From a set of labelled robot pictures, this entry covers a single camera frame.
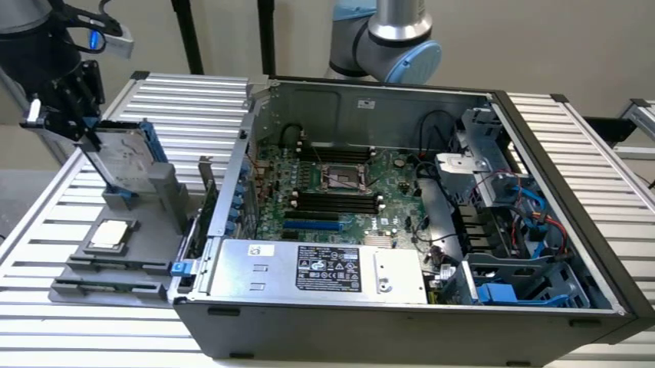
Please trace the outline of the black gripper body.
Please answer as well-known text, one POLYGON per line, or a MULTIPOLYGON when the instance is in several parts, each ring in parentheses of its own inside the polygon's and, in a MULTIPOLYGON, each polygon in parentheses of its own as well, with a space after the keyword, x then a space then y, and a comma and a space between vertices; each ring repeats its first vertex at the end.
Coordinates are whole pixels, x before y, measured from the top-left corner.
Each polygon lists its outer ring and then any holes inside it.
POLYGON ((83 61, 76 69, 58 80, 47 82, 32 94, 48 112, 48 128, 44 134, 78 141, 83 134, 83 117, 98 117, 106 103, 99 62, 83 61))

